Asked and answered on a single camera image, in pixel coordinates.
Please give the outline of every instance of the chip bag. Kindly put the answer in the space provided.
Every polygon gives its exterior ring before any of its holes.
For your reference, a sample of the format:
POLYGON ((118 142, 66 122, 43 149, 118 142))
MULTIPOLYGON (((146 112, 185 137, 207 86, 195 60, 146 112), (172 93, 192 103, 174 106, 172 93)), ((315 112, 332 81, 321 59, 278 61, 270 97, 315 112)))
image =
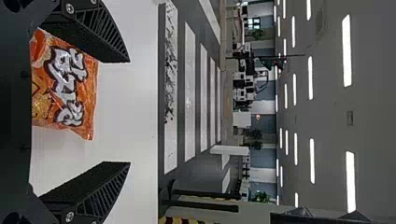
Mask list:
POLYGON ((30 52, 33 125, 92 140, 99 62, 43 30, 35 31, 30 52))

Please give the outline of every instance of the ceiling light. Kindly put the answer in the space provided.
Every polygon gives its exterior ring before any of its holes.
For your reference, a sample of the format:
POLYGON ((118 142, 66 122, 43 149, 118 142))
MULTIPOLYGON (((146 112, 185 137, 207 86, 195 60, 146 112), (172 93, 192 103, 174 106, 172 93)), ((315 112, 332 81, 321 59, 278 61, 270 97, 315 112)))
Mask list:
POLYGON ((291 46, 296 47, 296 18, 291 18, 291 46))
POLYGON ((279 159, 276 159, 276 177, 279 176, 279 159))
POLYGON ((288 108, 288 84, 285 83, 285 109, 288 108))
POLYGON ((311 0, 306 0, 306 19, 311 20, 311 0))
POLYGON ((287 40, 286 40, 286 38, 284 38, 284 39, 283 39, 283 55, 284 55, 285 57, 286 57, 286 55, 288 55, 287 47, 288 47, 288 45, 287 45, 287 40))
POLYGON ((274 6, 274 22, 276 22, 276 6, 274 6))
POLYGON ((352 85, 352 52, 350 43, 350 16, 343 19, 343 66, 344 86, 352 85))
POLYGON ((278 105, 277 105, 277 95, 275 95, 275 111, 276 111, 276 113, 277 113, 277 110, 278 110, 278 105))
POLYGON ((283 188, 283 166, 280 166, 280 187, 283 188))
POLYGON ((280 144, 280 148, 283 147, 283 134, 282 134, 283 130, 280 128, 279 129, 279 144, 280 144))
POLYGON ((280 17, 277 17, 277 36, 280 36, 280 17))
POLYGON ((346 199, 347 211, 356 210, 356 186, 355 186, 355 154, 346 152, 346 199))
POLYGON ((294 134, 294 165, 298 165, 298 140, 297 140, 297 133, 294 134))
POLYGON ((309 100, 314 99, 314 84, 312 80, 313 76, 313 64, 312 64, 312 56, 308 58, 308 93, 309 93, 309 100))
POLYGON ((286 19, 286 0, 283 0, 283 19, 286 19))
POLYGON ((311 164, 311 183, 315 184, 315 142, 312 138, 309 140, 309 158, 311 164))
POLYGON ((293 104, 297 105, 297 76, 293 74, 293 104))
POLYGON ((294 193, 294 206, 298 207, 298 193, 294 193))
POLYGON ((286 152, 286 155, 288 156, 289 155, 289 131, 288 130, 285 131, 285 141, 286 141, 285 152, 286 152))

